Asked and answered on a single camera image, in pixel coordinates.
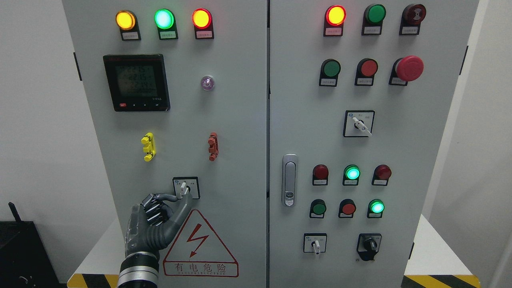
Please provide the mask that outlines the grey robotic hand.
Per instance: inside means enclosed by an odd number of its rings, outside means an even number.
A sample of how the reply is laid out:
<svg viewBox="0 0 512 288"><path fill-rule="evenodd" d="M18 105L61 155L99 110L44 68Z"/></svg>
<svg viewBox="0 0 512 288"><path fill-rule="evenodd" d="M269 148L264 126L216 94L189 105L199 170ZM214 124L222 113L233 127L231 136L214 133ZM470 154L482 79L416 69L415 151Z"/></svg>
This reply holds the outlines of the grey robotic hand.
<svg viewBox="0 0 512 288"><path fill-rule="evenodd" d="M190 188L182 198L170 194L149 194L133 205L126 232L126 256L157 252L168 247L192 209Z"/></svg>

